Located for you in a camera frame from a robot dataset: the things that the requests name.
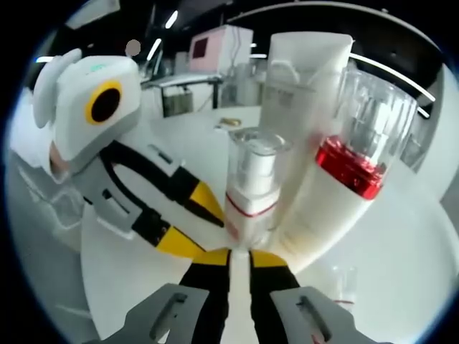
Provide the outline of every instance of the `yellow circle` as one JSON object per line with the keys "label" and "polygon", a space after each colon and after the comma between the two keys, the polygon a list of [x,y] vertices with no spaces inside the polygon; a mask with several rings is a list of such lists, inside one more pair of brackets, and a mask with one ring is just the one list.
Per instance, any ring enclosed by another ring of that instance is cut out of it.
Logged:
{"label": "yellow circle", "polygon": [[85,117],[86,117],[86,121],[89,124],[92,124],[92,125],[103,124],[103,123],[105,123],[107,120],[109,120],[111,118],[111,117],[109,117],[109,118],[107,118],[107,120],[104,120],[102,122],[97,122],[97,121],[95,121],[93,119],[93,105],[94,105],[95,101],[99,98],[99,96],[103,92],[105,92],[106,90],[109,90],[109,89],[115,89],[115,90],[119,91],[120,99],[123,96],[123,92],[122,92],[122,89],[121,89],[121,84],[120,84],[119,81],[109,80],[109,81],[104,82],[103,84],[100,84],[93,91],[93,93],[91,94],[91,96],[89,98],[89,102],[87,102],[86,107],[85,107]]}

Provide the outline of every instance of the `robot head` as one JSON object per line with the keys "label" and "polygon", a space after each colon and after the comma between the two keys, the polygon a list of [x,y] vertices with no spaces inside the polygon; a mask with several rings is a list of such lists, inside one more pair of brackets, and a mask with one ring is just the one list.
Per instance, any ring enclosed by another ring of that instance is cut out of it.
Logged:
{"label": "robot head", "polygon": [[78,56],[76,49],[54,66],[51,61],[34,90],[37,125],[50,123],[55,145],[73,172],[137,123],[141,101],[132,59]]}

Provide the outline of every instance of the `desk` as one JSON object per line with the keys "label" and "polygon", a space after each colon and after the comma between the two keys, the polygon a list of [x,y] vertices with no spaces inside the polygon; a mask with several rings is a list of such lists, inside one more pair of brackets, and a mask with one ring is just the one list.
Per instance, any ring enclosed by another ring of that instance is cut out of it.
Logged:
{"label": "desk", "polygon": [[[223,205],[228,141],[227,134],[214,126],[221,117],[240,118],[244,126],[257,125],[259,109],[218,109],[155,120],[152,131],[210,185]],[[124,170],[118,175],[204,248],[226,246],[224,230],[171,204],[146,187],[141,177]],[[458,252],[458,236],[443,208],[411,170],[396,162],[370,210],[332,250],[298,274],[298,281],[326,292],[333,266],[356,267],[354,317],[358,329],[378,341],[412,343],[455,287]],[[189,266],[188,259],[160,254],[138,236],[125,240],[114,234],[96,220],[88,205],[81,259],[87,301],[102,339],[119,330],[126,313],[158,287],[179,282]]]}

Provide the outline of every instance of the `lab equipment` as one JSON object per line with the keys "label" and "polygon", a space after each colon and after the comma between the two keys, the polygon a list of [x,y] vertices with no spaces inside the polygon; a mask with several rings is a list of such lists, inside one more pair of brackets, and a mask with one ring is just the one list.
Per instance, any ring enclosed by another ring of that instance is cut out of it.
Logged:
{"label": "lab equipment", "polygon": [[153,89],[152,98],[156,101],[161,98],[162,117],[180,115],[182,113],[192,113],[201,111],[209,99],[202,99],[201,93],[206,93],[204,89],[196,90],[194,85],[209,85],[210,98],[212,99],[212,109],[219,106],[219,86],[222,84],[222,76],[218,73],[183,73],[171,75],[159,80],[142,82],[142,90]]}
{"label": "lab equipment", "polygon": [[240,63],[248,64],[253,31],[224,25],[194,36],[190,46],[190,72],[231,74]]}
{"label": "lab equipment", "polygon": [[[118,332],[87,344],[157,343],[162,338],[172,344],[220,343],[232,306],[233,254],[218,249],[195,257],[178,285],[156,290],[128,312]],[[357,331],[351,313],[318,290],[300,287],[280,257],[251,250],[238,260],[248,266],[250,281],[245,284],[252,302],[246,324],[253,321],[259,343],[316,344],[317,332],[327,343],[375,343]],[[253,343],[254,338],[245,339]]]}
{"label": "lab equipment", "polygon": [[282,155],[290,144],[259,128],[234,130],[229,137],[225,226],[239,245],[259,248],[275,228],[276,203],[284,175]]}
{"label": "lab equipment", "polygon": [[342,87],[336,117],[270,248],[293,272],[328,251],[371,206],[416,113],[412,97],[365,72],[347,71]]}
{"label": "lab equipment", "polygon": [[222,88],[222,107],[261,105],[264,82],[260,81],[260,69],[253,61],[238,64]]}
{"label": "lab equipment", "polygon": [[168,154],[164,144],[143,135],[139,122],[141,85],[127,57],[91,56],[79,49],[53,59],[34,92],[39,127],[52,125],[55,145],[70,166],[76,188],[118,234],[133,231],[157,249],[194,257],[203,249],[126,188],[113,165],[146,178],[168,199],[217,226],[223,213],[209,187]]}

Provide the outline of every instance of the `clear bottle cap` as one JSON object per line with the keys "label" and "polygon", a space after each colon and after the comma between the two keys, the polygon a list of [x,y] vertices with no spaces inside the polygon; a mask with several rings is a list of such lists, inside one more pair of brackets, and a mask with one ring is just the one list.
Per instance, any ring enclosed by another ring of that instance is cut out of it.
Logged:
{"label": "clear bottle cap", "polygon": [[289,149],[279,135],[259,128],[245,128],[229,134],[235,149],[229,157],[229,176],[244,194],[263,195],[276,182],[276,158]]}
{"label": "clear bottle cap", "polygon": [[337,118],[339,139],[372,166],[399,156],[416,113],[416,100],[390,82],[360,70],[345,72]]}

